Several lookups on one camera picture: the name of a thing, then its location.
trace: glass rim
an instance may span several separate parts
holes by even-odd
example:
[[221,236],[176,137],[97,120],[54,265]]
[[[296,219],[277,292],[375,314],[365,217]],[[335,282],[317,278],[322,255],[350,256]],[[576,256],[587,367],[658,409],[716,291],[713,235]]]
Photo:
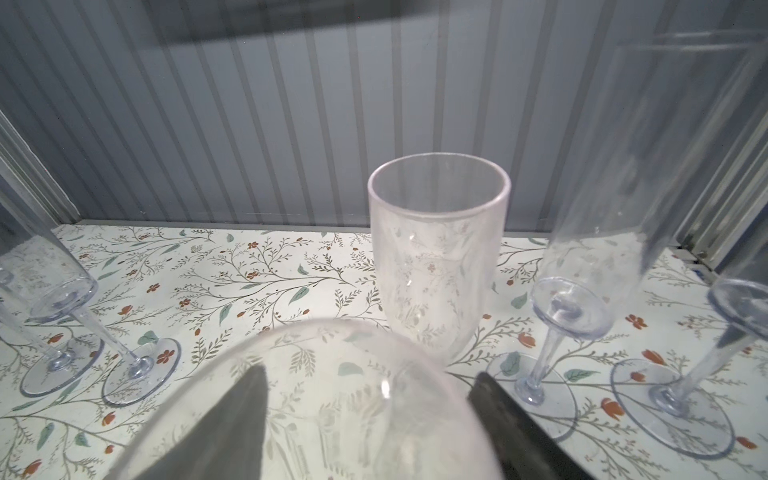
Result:
[[[502,188],[501,191],[496,194],[491,200],[488,200],[487,202],[483,204],[479,204],[477,207],[472,208],[466,208],[464,210],[453,210],[449,212],[424,212],[420,210],[410,210],[408,208],[398,207],[396,205],[392,205],[390,202],[383,200],[377,193],[376,190],[373,187],[373,181],[376,179],[377,176],[381,174],[387,167],[391,167],[392,165],[402,162],[411,160],[413,158],[417,157],[429,157],[433,155],[446,155],[446,156],[452,156],[452,157],[464,157],[466,159],[472,160],[472,161],[479,161],[482,164],[488,165],[490,168],[492,168],[502,179]],[[376,168],[370,177],[368,177],[368,195],[369,197],[374,200],[376,203],[380,204],[387,210],[391,210],[392,212],[402,215],[404,217],[417,217],[419,219],[423,220],[444,220],[444,219],[458,219],[458,218],[465,218],[465,217],[471,217],[473,215],[479,214],[480,212],[484,210],[488,210],[492,207],[495,207],[496,205],[500,204],[502,201],[506,201],[507,198],[509,198],[509,192],[512,189],[512,182],[509,179],[509,175],[507,175],[507,172],[499,167],[497,164],[493,163],[490,160],[486,160],[481,157],[476,157],[475,155],[470,154],[457,154],[452,152],[427,152],[424,154],[413,154],[413,155],[406,155],[404,157],[396,158],[394,160],[390,160],[378,168]]]
[[[676,40],[680,43],[656,43],[669,40]],[[617,49],[626,51],[708,52],[746,50],[760,46],[768,46],[768,30],[735,29],[662,33],[655,34],[646,41],[619,42]]]
[[[223,352],[222,355],[220,356],[217,356],[217,358],[213,362],[209,363],[208,365],[200,369],[199,372],[196,372],[192,378],[184,382],[184,384],[181,387],[179,387],[179,389],[171,393],[166,399],[163,400],[160,407],[157,410],[155,410],[154,413],[150,416],[145,427],[142,428],[136,435],[134,435],[131,441],[125,446],[118,460],[110,468],[108,473],[108,478],[110,479],[123,478],[122,475],[124,475],[126,468],[129,468],[131,464],[135,461],[136,454],[140,452],[140,448],[144,446],[143,445],[144,442],[151,437],[153,432],[157,430],[158,420],[167,416],[167,414],[171,410],[173,410],[174,407],[178,407],[179,401],[182,400],[185,397],[185,395],[192,390],[193,387],[198,385],[200,381],[205,379],[216,368],[218,368],[220,364],[232,360],[233,358],[237,357],[238,354],[246,352],[248,349],[252,349],[254,343],[262,342],[264,343],[264,345],[267,345],[268,344],[267,340],[272,339],[273,337],[276,337],[276,336],[282,336],[287,330],[301,329],[305,326],[322,326],[327,324],[336,324],[342,328],[352,328],[354,326],[360,329],[367,329],[368,331],[371,331],[371,332],[379,331],[379,327],[372,325],[371,323],[366,322],[365,320],[362,320],[357,317],[350,317],[345,320],[341,320],[340,318],[322,317],[322,318],[316,318],[316,319],[308,319],[301,322],[291,323],[290,325],[273,328],[267,332],[260,334],[259,336],[244,339],[242,342],[235,345],[235,347],[233,347],[232,349],[226,352]],[[435,363],[435,360],[432,357],[430,357],[425,350],[418,348],[418,346],[415,343],[406,339],[404,336],[392,334],[392,335],[388,335],[388,339],[393,344],[396,344],[398,347],[407,349],[408,355],[411,356],[411,359],[418,361],[419,367],[429,372],[429,374],[432,376],[431,380],[433,380],[435,384],[439,386],[439,388],[442,390],[443,393],[448,394],[445,397],[445,400],[447,402],[452,403],[454,407],[456,406],[459,407],[458,413],[466,413],[467,411],[469,411],[469,413],[472,413],[472,410],[469,404],[464,402],[465,400],[464,396],[460,394],[453,395],[459,392],[457,392],[457,389],[455,388],[455,386],[449,382],[448,376],[444,374],[442,369],[439,368],[437,363]],[[468,425],[466,425],[468,429],[474,430],[475,434],[483,432],[480,426],[479,420],[475,419],[473,415],[465,415],[465,417],[469,417],[470,419],[475,420],[474,422],[470,422]],[[491,451],[491,448],[492,447],[490,446],[490,443],[489,443],[488,444],[489,452]]]

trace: wine glass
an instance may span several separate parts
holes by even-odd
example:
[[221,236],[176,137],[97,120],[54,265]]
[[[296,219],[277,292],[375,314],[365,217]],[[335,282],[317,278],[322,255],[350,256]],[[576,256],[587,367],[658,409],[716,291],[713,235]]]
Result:
[[616,400],[627,415],[659,442],[695,458],[723,457],[734,443],[727,414],[699,384],[757,339],[768,339],[768,222],[752,242],[707,293],[728,327],[695,367],[682,376],[662,359],[629,359],[611,372]]
[[76,319],[123,357],[108,374],[102,395],[113,406],[138,402],[160,388],[175,370],[180,345],[174,339],[145,343],[133,352],[88,309],[98,284],[53,233],[28,211],[0,193],[2,291],[27,306],[27,322],[46,324]]
[[282,326],[221,353],[110,480],[501,480],[465,395],[416,344],[358,319]]
[[368,180],[376,285],[389,326],[442,362],[480,323],[509,191],[498,165],[464,154],[398,158]]
[[74,382],[101,355],[104,342],[94,335],[85,335],[69,339],[62,347],[57,348],[44,342],[39,336],[22,326],[14,314],[6,307],[9,300],[7,289],[3,289],[5,280],[10,280],[10,273],[0,269],[0,323],[27,339],[43,354],[24,375],[19,389],[27,397],[45,396],[64,388]]
[[539,264],[531,303],[549,326],[538,359],[494,359],[488,371],[555,439],[574,427],[571,387],[553,370],[565,336],[594,342],[669,244],[705,188],[734,128],[758,104],[748,94],[766,35],[712,31],[619,45],[576,176]]

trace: red flower print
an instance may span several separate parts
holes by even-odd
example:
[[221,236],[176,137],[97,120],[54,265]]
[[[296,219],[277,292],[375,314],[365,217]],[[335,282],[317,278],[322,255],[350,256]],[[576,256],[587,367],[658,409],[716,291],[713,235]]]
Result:
[[736,441],[749,450],[754,450],[757,448],[757,445],[752,443],[747,437],[736,437]]
[[27,475],[32,475],[33,473],[35,473],[38,470],[38,468],[40,468],[40,465],[42,465],[42,464],[43,464],[43,461],[40,460],[40,459],[35,460],[34,462],[30,463],[29,465],[27,465],[27,468],[24,469],[24,471],[22,473],[22,477],[25,477]]
[[522,343],[524,346],[527,346],[529,349],[532,349],[536,346],[536,339],[525,332],[518,335],[518,340],[520,340],[520,343]]
[[643,356],[649,359],[653,363],[658,363],[659,365],[666,365],[664,359],[661,358],[661,355],[654,352],[653,350],[643,350]]
[[600,406],[603,407],[603,411],[613,420],[618,420],[620,416],[624,416],[624,410],[621,409],[615,400],[603,399],[600,402]]
[[629,323],[632,324],[632,326],[638,330],[642,330],[643,328],[647,327],[648,325],[645,324],[645,320],[643,320],[642,317],[635,316],[635,315],[629,315],[624,317]]
[[157,363],[168,363],[169,358],[174,356],[176,350],[166,350],[157,356]]
[[101,420],[101,426],[105,427],[105,426],[109,425],[110,423],[112,423],[112,420],[114,420],[114,412],[109,412],[107,414],[107,416],[105,416]]

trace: champagne flute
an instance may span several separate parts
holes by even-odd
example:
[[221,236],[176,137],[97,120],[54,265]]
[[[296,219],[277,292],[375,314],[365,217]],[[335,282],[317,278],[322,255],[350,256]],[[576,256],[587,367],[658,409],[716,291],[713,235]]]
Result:
[[768,222],[752,242],[707,293],[728,326],[698,364],[682,376],[662,359],[628,359],[611,372],[616,400],[627,415],[659,442],[695,458],[728,455],[735,440],[728,415],[699,384],[756,340],[768,339]]
[[149,396],[176,369],[181,347],[174,339],[145,343],[134,351],[117,340],[88,309],[98,283],[47,228],[0,192],[2,292],[26,305],[28,322],[47,324],[76,319],[123,357],[108,374],[102,396],[126,406]]
[[[9,272],[0,269],[2,279],[7,278],[6,274]],[[6,291],[2,287],[3,285],[0,284],[0,295]],[[72,338],[60,348],[49,345],[28,328],[25,328],[22,322],[6,307],[5,304],[10,301],[6,298],[3,300],[0,303],[0,323],[27,339],[43,354],[43,357],[24,375],[19,385],[22,395],[39,397],[64,388],[80,378],[101,355],[104,342],[94,335]]]
[[538,359],[497,357],[488,371],[555,439],[574,428],[576,403],[553,370],[563,338],[594,342],[699,198],[734,126],[759,102],[766,34],[656,35],[619,45],[581,152],[590,167],[560,212],[531,289],[549,327]]

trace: glass base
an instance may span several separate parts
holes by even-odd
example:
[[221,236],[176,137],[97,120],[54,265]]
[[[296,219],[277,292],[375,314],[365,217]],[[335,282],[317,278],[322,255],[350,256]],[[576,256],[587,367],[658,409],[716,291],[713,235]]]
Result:
[[667,394],[680,374],[642,359],[617,363],[611,371],[616,400],[648,435],[694,458],[722,458],[733,448],[733,426],[714,399],[694,390],[684,402]]
[[37,300],[29,312],[29,323],[60,320],[85,305],[96,294],[98,284],[89,276],[63,283]]
[[571,387],[554,370],[544,377],[540,405],[533,405],[518,396],[515,383],[533,370],[536,359],[524,353],[504,353],[495,357],[485,371],[541,426],[555,441],[567,438],[576,426],[576,399]]
[[559,276],[538,279],[531,289],[531,304],[544,323],[575,339],[602,338],[614,325],[605,300]]
[[108,405],[130,405],[159,389],[176,369],[181,345],[174,339],[159,339],[156,343],[145,343],[133,353],[139,362],[121,359],[104,381],[102,396]]
[[69,385],[91,368],[104,350],[104,341],[96,335],[84,335],[69,339],[58,349],[62,354],[57,359],[44,356],[29,369],[20,385],[22,395],[45,396]]

